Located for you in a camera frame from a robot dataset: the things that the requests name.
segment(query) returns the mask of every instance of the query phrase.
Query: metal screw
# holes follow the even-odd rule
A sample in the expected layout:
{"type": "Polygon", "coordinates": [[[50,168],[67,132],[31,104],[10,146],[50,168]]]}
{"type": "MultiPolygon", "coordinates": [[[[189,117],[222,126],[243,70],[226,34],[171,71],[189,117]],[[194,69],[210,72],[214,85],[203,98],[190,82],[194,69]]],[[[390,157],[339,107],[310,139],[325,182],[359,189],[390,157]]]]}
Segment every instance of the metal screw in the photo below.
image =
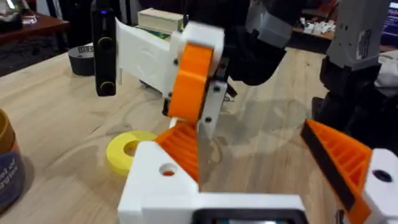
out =
{"type": "Polygon", "coordinates": [[[384,170],[374,170],[372,171],[372,174],[379,180],[383,181],[383,182],[387,182],[387,183],[391,183],[392,182],[392,177],[389,173],[387,173],[384,170]]]}

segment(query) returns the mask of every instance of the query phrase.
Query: black cable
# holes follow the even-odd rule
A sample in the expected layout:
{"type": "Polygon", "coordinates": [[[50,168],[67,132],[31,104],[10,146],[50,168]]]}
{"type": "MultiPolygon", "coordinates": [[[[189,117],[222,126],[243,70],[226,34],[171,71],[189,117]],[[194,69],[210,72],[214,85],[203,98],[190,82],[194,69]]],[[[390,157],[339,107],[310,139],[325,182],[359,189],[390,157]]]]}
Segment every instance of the black cable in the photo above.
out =
{"type": "Polygon", "coordinates": [[[188,0],[181,0],[181,4],[183,5],[183,9],[182,9],[182,12],[183,12],[183,24],[184,24],[184,27],[186,27],[187,24],[188,24],[188,16],[187,16],[187,14],[188,14],[189,1],[188,0]]]}

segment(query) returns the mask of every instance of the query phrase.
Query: orange 3d-printed part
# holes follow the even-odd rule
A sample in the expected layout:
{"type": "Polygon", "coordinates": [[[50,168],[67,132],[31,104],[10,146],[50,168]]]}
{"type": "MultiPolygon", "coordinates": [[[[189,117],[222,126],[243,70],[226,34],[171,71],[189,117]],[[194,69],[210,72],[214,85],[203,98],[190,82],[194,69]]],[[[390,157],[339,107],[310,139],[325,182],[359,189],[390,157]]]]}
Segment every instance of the orange 3d-printed part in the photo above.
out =
{"type": "Polygon", "coordinates": [[[187,44],[180,60],[169,105],[169,116],[196,123],[199,119],[213,49],[187,44]]]}
{"type": "Polygon", "coordinates": [[[198,182],[198,149],[196,125],[185,121],[159,135],[157,142],[192,179],[198,182]]]}
{"type": "Polygon", "coordinates": [[[363,224],[371,213],[362,198],[372,150],[359,141],[312,120],[301,135],[323,175],[339,198],[351,224],[363,224]]]}

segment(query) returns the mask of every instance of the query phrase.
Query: screw hole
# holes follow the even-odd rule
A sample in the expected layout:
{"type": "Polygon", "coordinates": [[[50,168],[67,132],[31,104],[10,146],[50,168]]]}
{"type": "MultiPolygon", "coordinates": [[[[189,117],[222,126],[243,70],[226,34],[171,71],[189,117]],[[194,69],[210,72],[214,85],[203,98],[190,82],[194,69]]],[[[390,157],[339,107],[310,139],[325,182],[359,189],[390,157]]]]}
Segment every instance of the screw hole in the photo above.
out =
{"type": "Polygon", "coordinates": [[[129,156],[133,156],[136,153],[136,149],[138,146],[139,141],[131,141],[124,146],[124,153],[129,156]]]}
{"type": "Polygon", "coordinates": [[[387,183],[392,182],[391,175],[384,170],[374,170],[374,171],[372,171],[372,174],[380,181],[387,182],[387,183]]]}
{"type": "Polygon", "coordinates": [[[218,93],[218,92],[220,92],[220,87],[219,86],[214,86],[213,90],[214,90],[214,92],[218,93]]]}
{"type": "Polygon", "coordinates": [[[177,166],[174,164],[163,164],[161,165],[159,172],[165,177],[173,176],[177,171],[177,166]]]}

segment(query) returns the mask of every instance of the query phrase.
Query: label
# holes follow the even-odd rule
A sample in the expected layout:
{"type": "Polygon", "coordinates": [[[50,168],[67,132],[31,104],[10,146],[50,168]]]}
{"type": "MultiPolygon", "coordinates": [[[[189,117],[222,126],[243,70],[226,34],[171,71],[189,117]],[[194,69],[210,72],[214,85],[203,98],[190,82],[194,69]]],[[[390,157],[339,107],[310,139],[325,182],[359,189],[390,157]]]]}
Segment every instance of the label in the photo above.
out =
{"type": "Polygon", "coordinates": [[[87,52],[94,52],[94,47],[93,46],[81,46],[78,47],[77,50],[79,53],[87,53],[87,52]]]}
{"type": "Polygon", "coordinates": [[[24,189],[25,170],[17,152],[0,155],[0,207],[6,207],[20,196],[24,189]]]}

